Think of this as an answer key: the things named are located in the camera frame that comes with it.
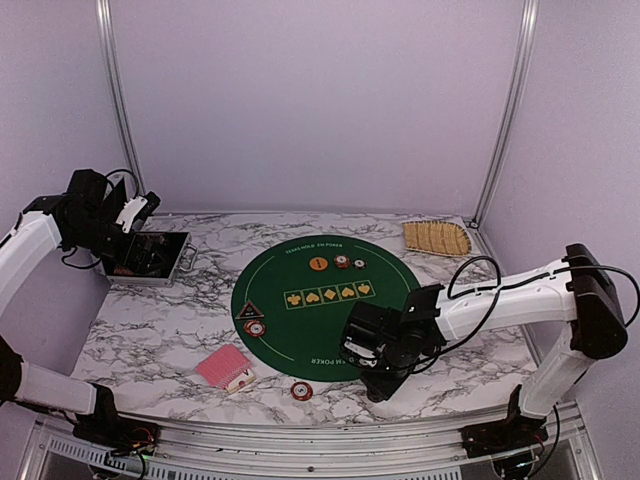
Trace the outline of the dark chips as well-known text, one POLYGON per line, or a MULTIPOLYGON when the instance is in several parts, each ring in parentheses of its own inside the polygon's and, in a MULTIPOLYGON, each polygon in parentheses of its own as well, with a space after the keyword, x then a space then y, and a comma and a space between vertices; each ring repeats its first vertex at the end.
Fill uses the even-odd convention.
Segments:
POLYGON ((365 260, 358 258, 353 261, 353 266, 356 269, 364 269, 367 266, 367 263, 365 260))

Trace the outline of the red poker chips moved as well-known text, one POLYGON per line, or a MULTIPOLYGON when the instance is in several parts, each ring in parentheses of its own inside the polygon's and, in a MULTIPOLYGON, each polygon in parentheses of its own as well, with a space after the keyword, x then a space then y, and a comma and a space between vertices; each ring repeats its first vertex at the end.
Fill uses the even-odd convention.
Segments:
POLYGON ((350 259, 346 255, 337 255, 334 258, 334 263, 337 268, 345 269, 350 265, 350 259))

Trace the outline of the orange big blind button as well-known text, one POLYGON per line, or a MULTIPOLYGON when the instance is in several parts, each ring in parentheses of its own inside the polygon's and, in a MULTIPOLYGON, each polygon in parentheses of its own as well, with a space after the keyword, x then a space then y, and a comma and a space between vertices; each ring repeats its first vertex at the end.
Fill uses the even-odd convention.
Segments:
POLYGON ((323 257, 313 257, 309 261, 309 266, 314 271, 324 271, 328 268, 329 262, 323 257))

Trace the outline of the red poker chip stack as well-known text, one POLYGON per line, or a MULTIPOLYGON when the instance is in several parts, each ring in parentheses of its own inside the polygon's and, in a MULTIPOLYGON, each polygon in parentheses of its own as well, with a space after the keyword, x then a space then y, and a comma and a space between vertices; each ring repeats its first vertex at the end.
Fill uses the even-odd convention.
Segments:
POLYGON ((313 396, 313 389, 307 382, 295 382, 290 389, 291 395, 295 400, 307 401, 313 396))

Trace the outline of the black triangular all-in button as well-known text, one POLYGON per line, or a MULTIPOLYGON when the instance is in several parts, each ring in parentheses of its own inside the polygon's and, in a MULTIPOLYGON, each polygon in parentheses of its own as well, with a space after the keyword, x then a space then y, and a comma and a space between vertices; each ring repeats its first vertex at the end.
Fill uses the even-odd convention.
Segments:
POLYGON ((236 321, 248 321, 259 320, 264 317, 264 314, 258 309, 258 307, 252 302, 247 301, 234 317, 236 321))

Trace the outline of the pink playing card deck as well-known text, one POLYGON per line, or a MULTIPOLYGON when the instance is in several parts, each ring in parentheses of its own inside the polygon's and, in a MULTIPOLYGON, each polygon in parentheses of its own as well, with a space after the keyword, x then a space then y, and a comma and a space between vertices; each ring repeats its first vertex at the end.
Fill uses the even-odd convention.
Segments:
POLYGON ((251 369, 251 363, 233 345, 224 345, 196 366, 196 372, 210 386, 225 389, 226 385, 241 371, 251 369))

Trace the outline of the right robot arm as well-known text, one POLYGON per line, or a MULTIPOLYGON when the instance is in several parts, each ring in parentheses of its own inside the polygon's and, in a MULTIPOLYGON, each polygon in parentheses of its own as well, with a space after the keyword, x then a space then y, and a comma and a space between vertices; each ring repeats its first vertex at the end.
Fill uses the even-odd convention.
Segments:
POLYGON ((560 322, 556 343, 534 374, 510 397, 495 438, 515 448, 529 437, 561 397, 599 360, 627 345, 627 328, 610 275, 583 244, 523 274, 485 281, 455 292, 433 284, 411 290, 400 310, 357 301, 347 317, 340 356, 360 371, 374 402, 390 399, 405 379, 477 334, 542 322, 560 322))

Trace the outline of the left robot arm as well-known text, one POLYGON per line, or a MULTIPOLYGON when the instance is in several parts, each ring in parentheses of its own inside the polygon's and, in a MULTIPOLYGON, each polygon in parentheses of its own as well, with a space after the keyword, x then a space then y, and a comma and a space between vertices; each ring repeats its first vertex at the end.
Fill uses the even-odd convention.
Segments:
MULTIPOLYGON (((34 199, 1 240, 1 308, 57 249, 83 248, 100 260, 129 265, 134 225, 145 221, 160 199, 149 192, 127 200, 125 192, 107 175, 82 169, 73 172, 64 193, 34 199)), ((73 413, 106 445, 119 444, 126 436, 109 388, 30 363, 6 340, 1 341, 1 401, 73 413)))

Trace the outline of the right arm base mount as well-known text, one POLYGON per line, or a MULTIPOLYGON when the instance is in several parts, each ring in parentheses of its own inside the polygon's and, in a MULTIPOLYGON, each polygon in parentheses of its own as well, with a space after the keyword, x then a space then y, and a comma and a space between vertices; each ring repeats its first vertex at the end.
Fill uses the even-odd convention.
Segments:
POLYGON ((508 426, 500 421, 463 427, 462 447, 469 458, 500 454, 544 442, 547 430, 538 426, 508 426))

